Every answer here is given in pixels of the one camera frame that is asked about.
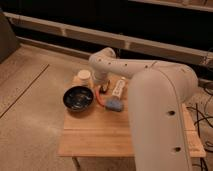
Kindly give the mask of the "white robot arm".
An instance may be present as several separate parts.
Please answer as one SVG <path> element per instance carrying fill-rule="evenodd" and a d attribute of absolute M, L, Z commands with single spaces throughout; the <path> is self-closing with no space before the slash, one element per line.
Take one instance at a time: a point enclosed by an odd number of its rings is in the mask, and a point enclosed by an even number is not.
<path fill-rule="evenodd" d="M 192 171 L 182 104 L 198 88 L 194 70 L 160 60 L 118 59 L 111 48 L 89 57 L 96 83 L 129 79 L 128 114 L 136 171 Z"/>

